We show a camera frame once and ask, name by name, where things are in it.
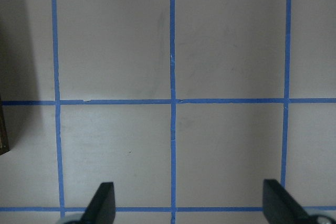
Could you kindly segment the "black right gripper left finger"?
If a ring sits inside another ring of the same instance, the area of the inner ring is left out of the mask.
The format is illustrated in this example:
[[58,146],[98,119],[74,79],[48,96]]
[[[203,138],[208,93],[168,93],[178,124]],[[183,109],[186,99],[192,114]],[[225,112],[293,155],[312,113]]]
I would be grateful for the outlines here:
[[113,224],[116,216],[115,203],[113,182],[101,183],[79,223]]

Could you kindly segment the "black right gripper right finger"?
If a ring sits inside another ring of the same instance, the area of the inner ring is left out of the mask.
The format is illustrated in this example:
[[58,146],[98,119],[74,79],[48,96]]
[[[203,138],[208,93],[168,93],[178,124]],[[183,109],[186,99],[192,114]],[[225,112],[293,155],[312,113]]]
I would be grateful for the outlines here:
[[263,214],[269,224],[316,223],[297,201],[275,179],[264,179]]

